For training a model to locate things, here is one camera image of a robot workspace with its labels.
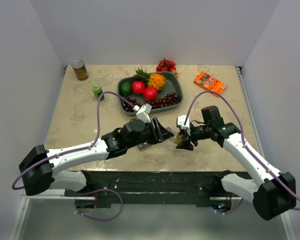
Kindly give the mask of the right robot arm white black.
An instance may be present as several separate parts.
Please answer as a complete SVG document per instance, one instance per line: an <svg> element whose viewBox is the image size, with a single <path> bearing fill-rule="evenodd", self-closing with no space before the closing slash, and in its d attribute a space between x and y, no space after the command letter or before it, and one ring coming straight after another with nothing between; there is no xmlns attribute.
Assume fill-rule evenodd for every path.
<svg viewBox="0 0 300 240"><path fill-rule="evenodd" d="M203 124L194 126L186 115L178 116L177 149L192 151L199 140L210 139L230 153L244 167L250 179L244 179L231 171L224 171L213 183L213 192L220 197L228 192L250 202L258 215L268 221L293 209L297 205L296 180L289 173L268 163L243 137L232 122L224 123L216 106L201 109Z"/></svg>

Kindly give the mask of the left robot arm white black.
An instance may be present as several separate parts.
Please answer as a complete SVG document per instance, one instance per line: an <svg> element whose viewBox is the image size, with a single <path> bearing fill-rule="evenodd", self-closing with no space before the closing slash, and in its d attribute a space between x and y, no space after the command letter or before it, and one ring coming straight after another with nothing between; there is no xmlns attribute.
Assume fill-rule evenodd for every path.
<svg viewBox="0 0 300 240"><path fill-rule="evenodd" d="M116 128L95 143L88 142L63 149L46 150L44 145L31 149L19 164L21 179L27 196L35 196L48 189L65 189L89 196L94 184L85 175L71 174L69 168L122 156L128 149L141 144L155 145L174 136L157 118L143 122L134 118L123 127Z"/></svg>

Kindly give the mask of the grey weekly pill organizer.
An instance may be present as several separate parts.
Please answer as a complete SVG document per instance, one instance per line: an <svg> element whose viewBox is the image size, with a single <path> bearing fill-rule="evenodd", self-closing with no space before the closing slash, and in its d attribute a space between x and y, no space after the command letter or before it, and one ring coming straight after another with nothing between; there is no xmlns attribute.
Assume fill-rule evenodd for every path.
<svg viewBox="0 0 300 240"><path fill-rule="evenodd" d="M175 136L174 131L173 131L170 127L167 127L166 130L172 133L172 136L169 137L168 140L171 139L171 138L173 138L173 137ZM138 148L140 151L142 151L142 150L145 150L146 148L149 148L150 146L151 146L151 145L150 145L149 143L142 143L142 144L139 144L139 145L137 146L137 148Z"/></svg>

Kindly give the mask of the clear pill bottle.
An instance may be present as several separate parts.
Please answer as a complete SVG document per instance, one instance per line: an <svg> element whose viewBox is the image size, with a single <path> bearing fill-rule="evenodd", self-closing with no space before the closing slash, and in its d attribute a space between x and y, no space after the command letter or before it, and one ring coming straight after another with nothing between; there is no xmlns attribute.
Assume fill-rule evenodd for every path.
<svg viewBox="0 0 300 240"><path fill-rule="evenodd" d="M174 137L174 143L177 146L180 146L185 143L187 140L187 134L185 132L179 132L175 137Z"/></svg>

